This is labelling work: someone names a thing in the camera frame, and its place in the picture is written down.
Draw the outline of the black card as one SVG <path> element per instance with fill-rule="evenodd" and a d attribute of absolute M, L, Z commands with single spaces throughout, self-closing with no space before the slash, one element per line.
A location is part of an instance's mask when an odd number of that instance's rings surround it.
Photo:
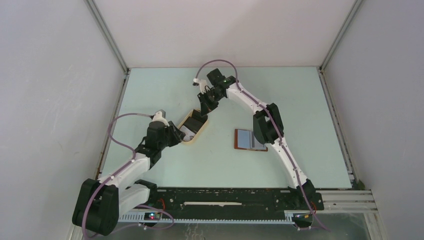
<path fill-rule="evenodd" d="M 208 116 L 201 116 L 200 111 L 194 109 L 192 113 L 183 122 L 183 126 L 188 128 L 193 133 L 198 133 L 204 124 L 207 122 Z"/>

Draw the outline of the brown leather card holder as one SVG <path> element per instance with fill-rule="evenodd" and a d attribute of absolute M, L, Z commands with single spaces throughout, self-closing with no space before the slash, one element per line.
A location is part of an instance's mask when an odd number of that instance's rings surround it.
<path fill-rule="evenodd" d="M 267 152 L 266 145 L 261 144 L 251 130 L 235 129 L 234 130 L 234 149 L 254 151 L 254 152 Z"/>

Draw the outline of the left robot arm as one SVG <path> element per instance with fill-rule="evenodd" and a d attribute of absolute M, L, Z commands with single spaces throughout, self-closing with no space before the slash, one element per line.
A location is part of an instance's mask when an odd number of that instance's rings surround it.
<path fill-rule="evenodd" d="M 149 188 L 151 183 L 139 180 L 159 161 L 165 148 L 180 144 L 185 136 L 172 121 L 151 121 L 129 160 L 107 176 L 82 183 L 72 223 L 82 228 L 85 239 L 91 239 L 89 232 L 94 237 L 111 234 L 118 219 L 138 205 L 156 206 L 158 194 Z"/>

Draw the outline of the silver VIP card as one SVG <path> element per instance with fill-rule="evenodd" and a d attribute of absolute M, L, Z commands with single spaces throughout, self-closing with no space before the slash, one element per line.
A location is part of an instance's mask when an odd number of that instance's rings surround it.
<path fill-rule="evenodd" d="M 193 138 L 195 137 L 195 133 L 193 133 L 193 132 L 188 132 L 188 133 L 186 133 L 185 134 L 185 136 L 184 136 L 184 138 L 183 138 L 183 141 L 184 142 L 190 142 L 190 141 L 192 141 L 193 140 Z"/>

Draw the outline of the beige card tray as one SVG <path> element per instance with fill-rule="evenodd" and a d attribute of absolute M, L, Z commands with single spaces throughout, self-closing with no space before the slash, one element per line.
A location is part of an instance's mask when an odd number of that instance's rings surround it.
<path fill-rule="evenodd" d="M 185 133 L 182 143 L 186 145 L 194 143 L 208 123 L 208 115 L 202 115 L 199 108 L 192 109 L 177 127 Z"/>

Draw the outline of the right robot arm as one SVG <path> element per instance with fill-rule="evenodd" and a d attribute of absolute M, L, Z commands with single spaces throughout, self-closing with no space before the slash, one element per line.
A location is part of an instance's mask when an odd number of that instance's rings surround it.
<path fill-rule="evenodd" d="M 288 147 L 278 106 L 259 100 L 243 87 L 237 76 L 226 77 L 216 68 L 206 77 L 207 80 L 197 77 L 193 79 L 193 85 L 198 86 L 200 90 L 197 95 L 200 114 L 205 116 L 211 113 L 223 98 L 228 98 L 251 112 L 255 139 L 260 144 L 272 148 L 285 168 L 291 204 L 297 209 L 308 206 L 316 188 L 301 170 Z"/>

